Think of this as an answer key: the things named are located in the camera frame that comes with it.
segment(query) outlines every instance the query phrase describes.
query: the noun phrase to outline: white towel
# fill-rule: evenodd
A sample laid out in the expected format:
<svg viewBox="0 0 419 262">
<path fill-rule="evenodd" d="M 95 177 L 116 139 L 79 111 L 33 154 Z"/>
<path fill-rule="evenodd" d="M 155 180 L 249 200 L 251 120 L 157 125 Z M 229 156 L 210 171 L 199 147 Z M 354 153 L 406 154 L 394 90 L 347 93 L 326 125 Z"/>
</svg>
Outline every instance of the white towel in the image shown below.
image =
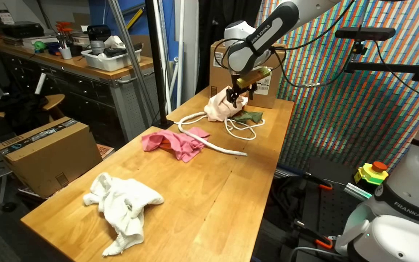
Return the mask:
<svg viewBox="0 0 419 262">
<path fill-rule="evenodd" d="M 117 255 L 124 249 L 143 242 L 143 208 L 161 204 L 163 197 L 135 179 L 122 180 L 101 173 L 83 196 L 86 206 L 98 204 L 98 211 L 117 232 L 117 238 L 103 256 Z"/>
</svg>

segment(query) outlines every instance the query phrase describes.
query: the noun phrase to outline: pink cloth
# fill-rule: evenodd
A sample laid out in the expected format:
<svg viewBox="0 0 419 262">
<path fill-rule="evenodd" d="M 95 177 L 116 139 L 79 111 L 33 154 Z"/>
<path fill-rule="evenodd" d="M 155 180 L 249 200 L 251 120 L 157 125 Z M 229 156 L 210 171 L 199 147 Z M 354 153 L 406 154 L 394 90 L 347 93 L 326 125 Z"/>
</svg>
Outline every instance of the pink cloth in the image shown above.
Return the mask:
<svg viewBox="0 0 419 262">
<path fill-rule="evenodd" d="M 206 141 L 208 141 L 208 136 L 210 136 L 210 134 L 198 127 L 193 127 L 188 130 L 188 132 L 195 134 Z M 203 147 L 205 147 L 203 143 L 184 133 L 176 134 L 169 130 L 162 130 L 141 137 L 143 151 L 152 151 L 161 145 L 163 145 L 163 148 L 168 148 L 168 146 L 164 145 L 168 143 L 170 143 L 170 148 L 174 151 L 176 158 L 185 163 L 190 161 L 203 149 Z"/>
</svg>

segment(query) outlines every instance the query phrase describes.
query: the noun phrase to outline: colorful striped wall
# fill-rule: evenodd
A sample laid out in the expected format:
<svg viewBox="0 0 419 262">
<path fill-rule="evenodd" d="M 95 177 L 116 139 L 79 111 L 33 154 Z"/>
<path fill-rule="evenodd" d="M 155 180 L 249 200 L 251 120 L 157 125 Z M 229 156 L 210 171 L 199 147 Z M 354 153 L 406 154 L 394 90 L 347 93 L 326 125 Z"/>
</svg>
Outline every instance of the colorful striped wall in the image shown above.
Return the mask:
<svg viewBox="0 0 419 262">
<path fill-rule="evenodd" d="M 280 0 L 267 0 L 260 8 L 258 25 Z M 348 5 L 344 0 L 321 17 L 292 31 L 279 42 L 298 46 L 326 30 Z M 349 12 L 320 40 L 288 52 L 285 69 L 293 83 L 325 82 L 344 65 L 352 40 L 334 37 L 347 26 L 358 26 L 365 1 L 356 0 Z M 419 63 L 419 0 L 369 2 L 364 26 L 393 27 L 396 35 L 379 42 L 387 63 Z M 374 43 L 359 61 L 379 63 Z M 397 75 L 419 91 L 410 74 Z M 356 71 L 344 73 L 330 86 L 294 88 L 281 80 L 279 98 L 295 102 L 280 163 L 307 169 L 312 156 L 352 167 L 382 161 L 392 169 L 409 147 L 419 124 L 419 95 L 402 85 L 390 73 Z"/>
</svg>

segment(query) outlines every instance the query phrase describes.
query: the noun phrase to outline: light pink cloth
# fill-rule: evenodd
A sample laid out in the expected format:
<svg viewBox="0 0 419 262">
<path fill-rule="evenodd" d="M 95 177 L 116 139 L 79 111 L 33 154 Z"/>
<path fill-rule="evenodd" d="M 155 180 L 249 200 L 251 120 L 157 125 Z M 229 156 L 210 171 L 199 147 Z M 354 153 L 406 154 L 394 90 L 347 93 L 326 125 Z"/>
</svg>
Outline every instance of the light pink cloth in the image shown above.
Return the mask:
<svg viewBox="0 0 419 262">
<path fill-rule="evenodd" d="M 208 121 L 220 121 L 224 122 L 224 119 L 229 118 L 235 115 L 238 111 L 242 109 L 248 103 L 248 98 L 244 96 L 239 96 L 236 100 L 237 108 L 233 106 L 233 104 L 227 101 L 227 88 L 231 88 L 227 86 L 219 93 L 211 97 L 208 101 L 208 104 L 203 109 L 205 113 L 208 115 Z"/>
<path fill-rule="evenodd" d="M 188 132 L 206 141 L 208 141 L 208 136 L 210 136 L 210 134 L 198 127 L 193 127 Z M 176 134 L 169 130 L 161 130 L 141 137 L 143 151 L 152 151 L 161 145 L 162 148 L 168 148 L 168 144 L 170 144 L 170 148 L 174 151 L 176 158 L 185 163 L 190 161 L 205 147 L 203 143 L 184 133 Z"/>
</svg>

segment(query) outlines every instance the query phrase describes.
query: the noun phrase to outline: black pole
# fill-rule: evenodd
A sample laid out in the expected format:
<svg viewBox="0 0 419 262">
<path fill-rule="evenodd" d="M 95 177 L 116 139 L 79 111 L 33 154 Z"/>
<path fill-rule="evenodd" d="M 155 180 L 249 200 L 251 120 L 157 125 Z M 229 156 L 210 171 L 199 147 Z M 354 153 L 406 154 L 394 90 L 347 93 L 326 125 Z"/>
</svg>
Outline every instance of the black pole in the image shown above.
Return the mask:
<svg viewBox="0 0 419 262">
<path fill-rule="evenodd" d="M 158 93 L 160 116 L 159 121 L 152 123 L 152 125 L 161 129 L 168 129 L 169 126 L 172 126 L 174 122 L 166 118 L 166 110 L 164 108 L 164 77 L 163 72 L 161 71 L 161 62 L 166 63 L 166 61 L 161 61 L 159 58 L 158 30 L 156 29 L 156 18 L 154 12 L 155 8 L 153 6 L 153 0 L 145 0 L 145 9 L 147 10 L 146 15 L 148 20 L 148 31 L 150 35 L 151 56 L 153 58 L 153 67 L 155 69 L 156 92 Z"/>
</svg>

